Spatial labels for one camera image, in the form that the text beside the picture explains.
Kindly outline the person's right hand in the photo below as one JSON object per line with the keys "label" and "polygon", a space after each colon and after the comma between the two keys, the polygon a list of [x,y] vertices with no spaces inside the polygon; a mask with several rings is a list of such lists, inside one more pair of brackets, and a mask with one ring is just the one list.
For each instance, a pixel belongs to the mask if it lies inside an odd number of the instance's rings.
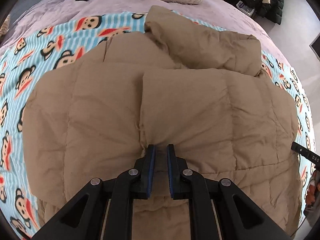
{"label": "person's right hand", "polygon": [[314,170],[306,192],[304,215],[308,224],[313,227],[319,219],[319,171]]}

